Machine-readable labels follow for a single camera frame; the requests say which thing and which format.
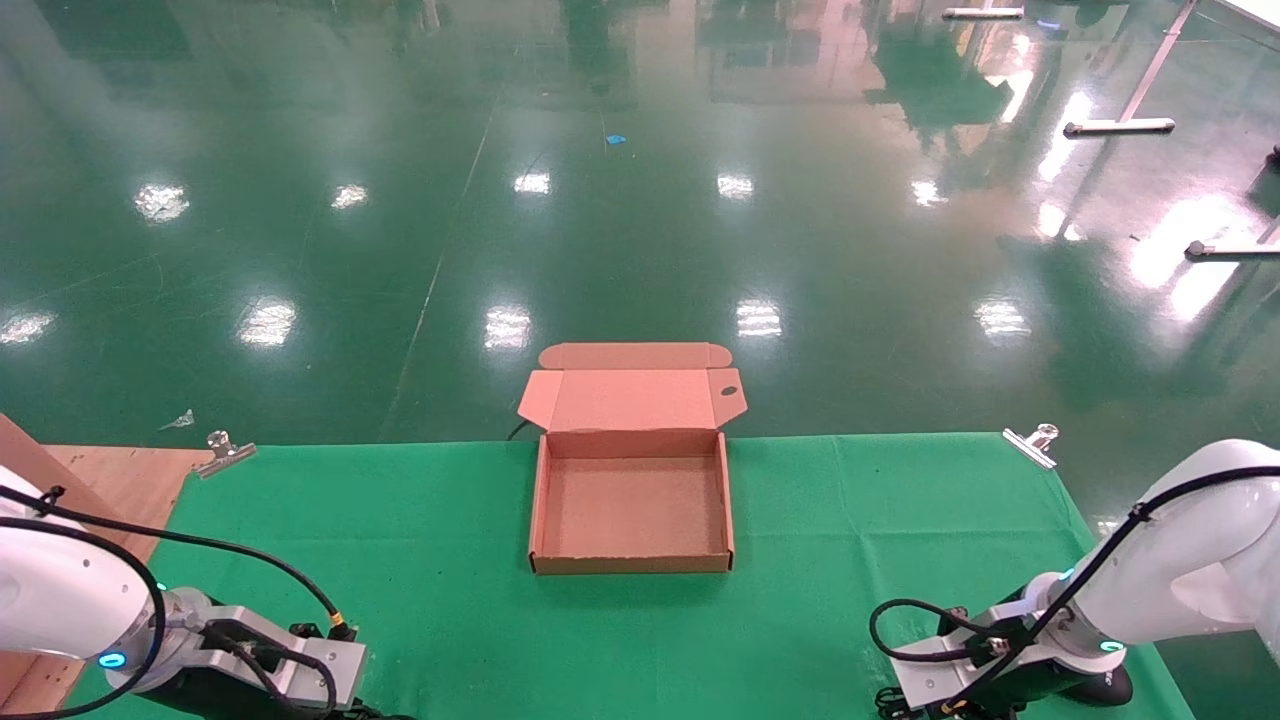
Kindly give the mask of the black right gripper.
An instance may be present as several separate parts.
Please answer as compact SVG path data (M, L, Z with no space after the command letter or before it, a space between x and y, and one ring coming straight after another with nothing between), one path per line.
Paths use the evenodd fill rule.
M1014 662L1010 667L966 696L966 703L951 714L934 705L937 719L1016 719L1029 705L1061 697L1091 707L1117 707L1133 697L1133 684L1123 665L1101 674L1078 673L1057 661Z

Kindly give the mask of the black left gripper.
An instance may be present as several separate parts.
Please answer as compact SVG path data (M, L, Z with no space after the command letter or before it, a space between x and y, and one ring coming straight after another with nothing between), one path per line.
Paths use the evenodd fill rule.
M201 719L402 719L362 702L347 711L320 714L287 707L259 685L207 667L188 667L165 683L165 706Z

